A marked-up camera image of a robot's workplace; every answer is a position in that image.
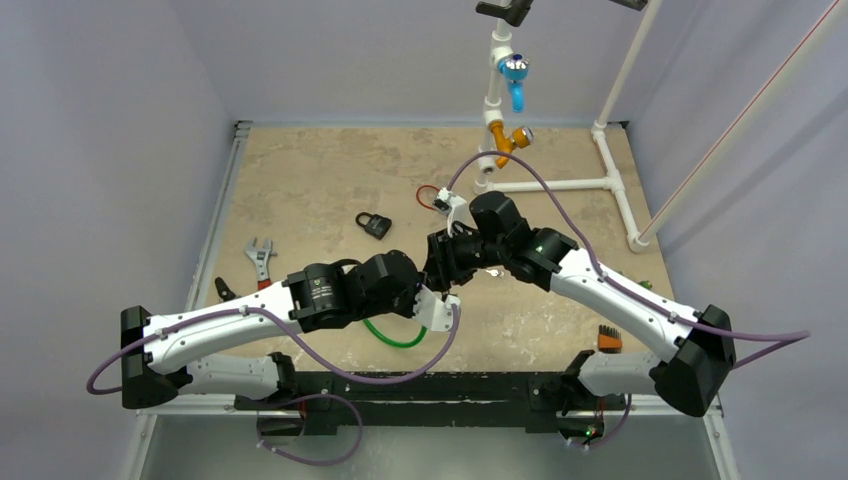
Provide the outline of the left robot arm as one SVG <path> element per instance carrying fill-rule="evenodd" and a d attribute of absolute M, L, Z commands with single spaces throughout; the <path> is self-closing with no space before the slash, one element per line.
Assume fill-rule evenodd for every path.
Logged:
<path fill-rule="evenodd" d="M 207 379 L 189 367 L 210 355 L 284 334 L 295 336 L 382 314 L 423 322 L 439 297 L 404 253 L 365 262 L 313 263 L 253 294 L 190 312 L 155 315 L 141 306 L 120 315 L 121 402 L 158 406 Z"/>

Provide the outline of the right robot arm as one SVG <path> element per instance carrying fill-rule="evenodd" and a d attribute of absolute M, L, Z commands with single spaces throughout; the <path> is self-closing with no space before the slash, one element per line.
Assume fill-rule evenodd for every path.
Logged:
<path fill-rule="evenodd" d="M 584 407 L 607 395 L 657 395 L 677 411 L 703 416 L 736 363 L 729 315 L 715 305 L 698 311 L 596 267 L 589 251 L 551 228 L 532 228 L 498 191 L 471 202 L 441 189 L 433 207 L 447 228 L 428 236 L 426 285 L 446 292 L 484 269 L 589 308 L 629 332 L 646 351 L 584 351 L 561 381 L 564 399 Z"/>

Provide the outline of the green cable lock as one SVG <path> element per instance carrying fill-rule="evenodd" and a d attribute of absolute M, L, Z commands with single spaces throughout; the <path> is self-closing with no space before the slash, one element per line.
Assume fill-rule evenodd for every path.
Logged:
<path fill-rule="evenodd" d="M 368 332 L 380 343 L 387 345 L 391 348 L 408 350 L 417 347 L 420 345 L 425 339 L 428 330 L 425 327 L 420 327 L 417 333 L 409 338 L 401 339 L 396 335 L 388 335 L 383 330 L 381 330 L 378 326 L 376 326 L 370 319 L 365 319 L 362 321 L 365 325 L 365 328 Z"/>

